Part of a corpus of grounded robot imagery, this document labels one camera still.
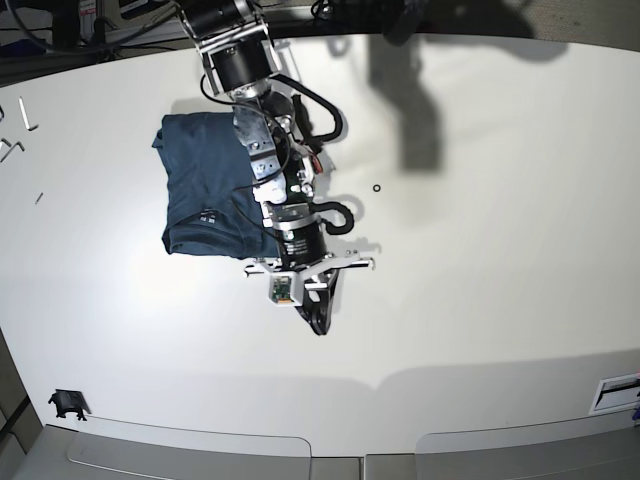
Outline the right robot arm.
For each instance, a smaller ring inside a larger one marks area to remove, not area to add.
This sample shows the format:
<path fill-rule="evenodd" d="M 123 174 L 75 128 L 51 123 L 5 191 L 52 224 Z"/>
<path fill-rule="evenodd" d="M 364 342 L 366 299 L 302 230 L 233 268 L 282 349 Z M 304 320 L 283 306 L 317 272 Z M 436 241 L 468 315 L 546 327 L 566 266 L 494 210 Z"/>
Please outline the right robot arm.
<path fill-rule="evenodd" d="M 233 111 L 247 150 L 252 181 L 230 200 L 241 218 L 275 241 L 277 255 L 255 259 L 249 273 L 266 273 L 268 298 L 292 307 L 318 336 L 331 326 L 342 270 L 363 266 L 353 252 L 336 255 L 325 238 L 351 232 L 351 210 L 314 200 L 323 172 L 323 143 L 343 129 L 338 109 L 279 71 L 261 8 L 252 1 L 178 1 L 176 15 L 201 58 L 204 96 Z"/>

